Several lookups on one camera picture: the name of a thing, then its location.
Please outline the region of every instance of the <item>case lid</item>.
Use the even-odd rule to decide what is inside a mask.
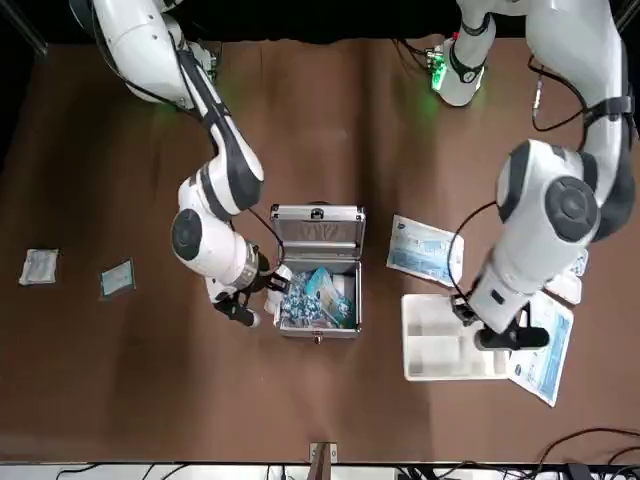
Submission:
[[[366,215],[355,205],[273,205],[271,223],[285,258],[362,256]]]

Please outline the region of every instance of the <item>table surface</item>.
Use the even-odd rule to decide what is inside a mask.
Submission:
[[[402,295],[445,290],[385,267],[393,214],[455,229],[494,198],[518,143],[579,141],[576,122],[533,131],[527,59],[523,40],[498,40],[473,103],[456,109],[388,40],[225,46],[218,88],[265,169],[257,210],[325,200],[368,211],[361,337],[315,346],[268,321],[227,321],[173,256],[177,188],[212,154],[204,130],[131,95],[93,47],[51,47],[0,192],[0,457],[305,461],[310,442],[332,441],[343,461],[535,461],[580,428],[640,429],[637,209],[590,249],[555,408],[506,380],[402,373]],[[545,84],[541,123],[576,108]],[[235,224],[274,258],[253,217]],[[464,231],[465,286],[500,229],[487,212]],[[56,284],[18,286],[34,247],[60,249]],[[100,300],[100,272],[128,258],[135,291]],[[597,434],[550,460],[599,461],[627,444]]]

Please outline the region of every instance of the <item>medicine package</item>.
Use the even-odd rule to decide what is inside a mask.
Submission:
[[[453,233],[430,227],[400,215],[393,217],[387,267],[453,287],[447,269],[447,254]],[[451,252],[451,273],[462,276],[464,240],[458,236]]]
[[[27,250],[22,267],[22,275],[18,280],[20,285],[37,285],[55,283],[58,250]]]
[[[553,407],[558,398],[573,313],[542,292],[533,297],[530,306],[531,324],[549,332],[549,345],[539,350],[512,352],[509,379]]]

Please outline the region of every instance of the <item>blue packet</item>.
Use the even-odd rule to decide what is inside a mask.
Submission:
[[[287,327],[306,328],[313,326],[322,316],[320,301],[305,294],[304,289],[311,273],[296,273],[290,281],[289,292],[280,306],[280,321]]]
[[[334,327],[354,328],[353,305],[335,289],[326,268],[319,268],[314,272],[304,293],[320,302],[320,308]]]

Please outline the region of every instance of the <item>plastic tray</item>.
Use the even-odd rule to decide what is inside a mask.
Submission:
[[[449,296],[402,297],[404,376],[410,382],[507,378],[509,352],[478,350],[479,323],[464,327]]]

